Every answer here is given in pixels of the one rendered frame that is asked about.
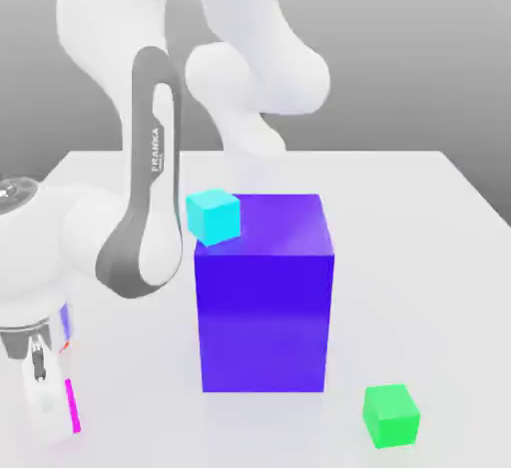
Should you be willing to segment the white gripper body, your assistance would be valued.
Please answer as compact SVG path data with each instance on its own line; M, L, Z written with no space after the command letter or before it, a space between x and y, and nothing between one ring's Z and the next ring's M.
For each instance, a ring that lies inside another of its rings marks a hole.
M30 345L22 362L29 417L39 440L73 435L68 395L58 355L46 345Z

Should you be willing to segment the small magenta cube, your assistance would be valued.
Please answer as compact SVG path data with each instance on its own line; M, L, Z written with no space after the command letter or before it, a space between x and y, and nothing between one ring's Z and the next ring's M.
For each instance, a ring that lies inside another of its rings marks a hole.
M72 381L70 378L65 379L65 389L68 399L68 407L71 418L72 432L74 434L78 434L81 432L81 422L78 413L78 407L76 402L76 397L72 385Z

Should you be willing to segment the small cyan cube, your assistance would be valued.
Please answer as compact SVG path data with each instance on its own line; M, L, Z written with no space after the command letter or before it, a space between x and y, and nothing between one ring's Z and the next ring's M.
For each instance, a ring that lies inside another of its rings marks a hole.
M241 202L222 190L206 190L186 197L189 231L205 246L241 235Z

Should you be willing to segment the small green cube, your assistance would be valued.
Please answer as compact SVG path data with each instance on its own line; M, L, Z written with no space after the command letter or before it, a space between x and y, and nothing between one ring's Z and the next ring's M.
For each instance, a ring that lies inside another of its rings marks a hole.
M376 449L415 443L421 413L402 384L368 386L364 391L362 418Z

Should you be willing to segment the large blue box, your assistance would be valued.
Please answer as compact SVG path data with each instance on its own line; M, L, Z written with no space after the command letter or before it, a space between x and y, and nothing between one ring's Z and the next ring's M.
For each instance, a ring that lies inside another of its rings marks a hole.
M195 247L202 387L320 392L335 261L321 198L240 202L240 236Z

